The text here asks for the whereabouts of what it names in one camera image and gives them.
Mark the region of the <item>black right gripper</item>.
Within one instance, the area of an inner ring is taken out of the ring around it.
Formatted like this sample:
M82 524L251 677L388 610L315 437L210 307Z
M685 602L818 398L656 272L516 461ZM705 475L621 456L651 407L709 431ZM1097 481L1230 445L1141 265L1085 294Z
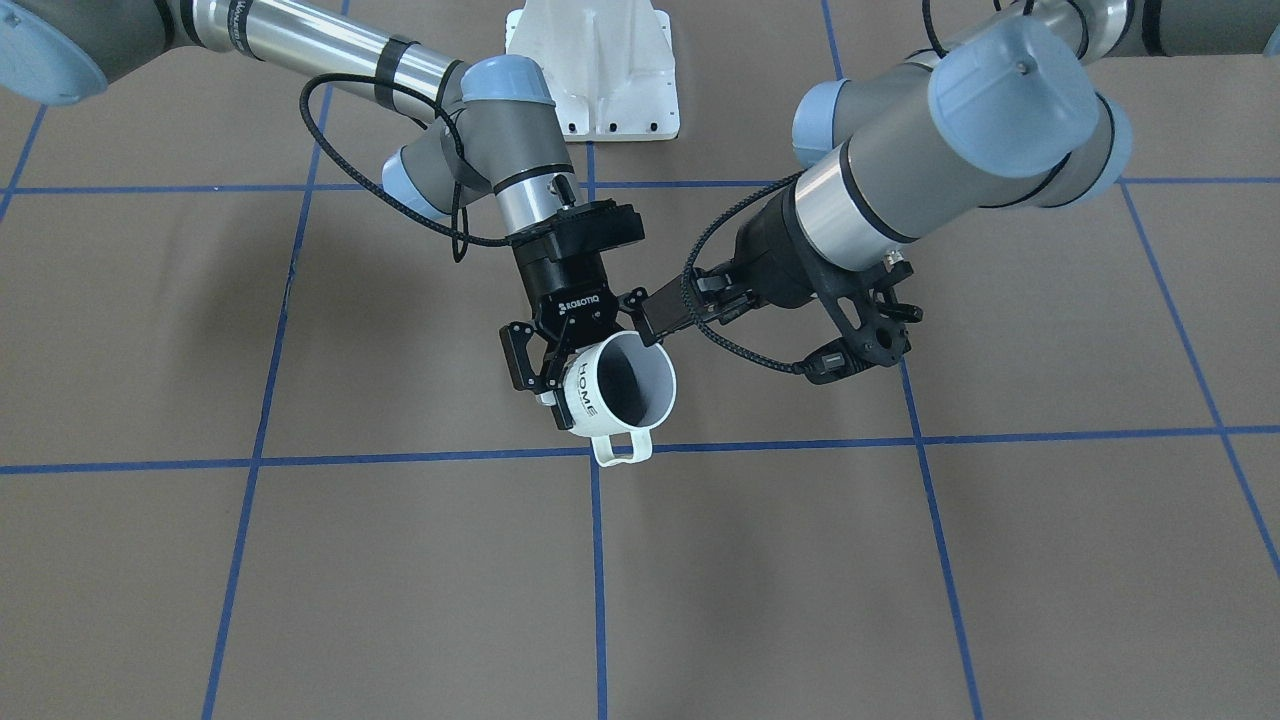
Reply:
M621 332L620 313L641 337L652 336L645 310L646 288L636 287L614 296L599 252L556 260L543 246L518 246L513 255L532 318L503 325L499 341L512 386L534 392L539 404L563 404L570 354ZM529 351L535 337L547 342L539 368Z

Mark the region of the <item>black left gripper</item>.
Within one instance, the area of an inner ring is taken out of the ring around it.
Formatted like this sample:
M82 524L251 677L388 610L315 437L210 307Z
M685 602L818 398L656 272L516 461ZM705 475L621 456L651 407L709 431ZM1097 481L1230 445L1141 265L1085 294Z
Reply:
M698 269L701 246L737 213L763 193L755 193L722 214L703 233L690 255L690 288L677 275L639 301L636 332L646 347L704 319L733 319L768 305L796 309L813 299L836 300L847 288L847 272L822 259L800 225L795 192L781 190L742 223L733 256L709 269Z

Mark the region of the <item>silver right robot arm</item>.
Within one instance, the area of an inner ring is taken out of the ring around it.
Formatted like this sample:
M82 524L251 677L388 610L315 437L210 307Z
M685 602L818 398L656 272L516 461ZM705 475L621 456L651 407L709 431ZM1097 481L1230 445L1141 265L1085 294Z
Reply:
M515 388L567 395L570 364L630 342L643 290L611 290L603 254L643 238L630 205L579 196L576 170L541 68L503 54L467 63L413 38L305 1L5 1L3 87L49 106L104 94L179 47L234 53L305 77L303 127L355 183L447 237L456 263L470 249L509 249L530 318L500 331ZM334 86L415 123L371 179L328 140L314 95Z

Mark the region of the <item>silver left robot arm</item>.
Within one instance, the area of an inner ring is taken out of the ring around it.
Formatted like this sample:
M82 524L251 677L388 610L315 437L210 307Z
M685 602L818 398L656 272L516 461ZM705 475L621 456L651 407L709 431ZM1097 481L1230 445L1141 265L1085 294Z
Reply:
M893 293L906 246L978 208L1070 206L1123 173L1132 126L1091 63L1240 54L1277 54L1275 1L1011 1L873 79L817 85L794 118L803 170L728 261L687 260L644 304L641 337L815 300L837 351L891 363L922 316Z

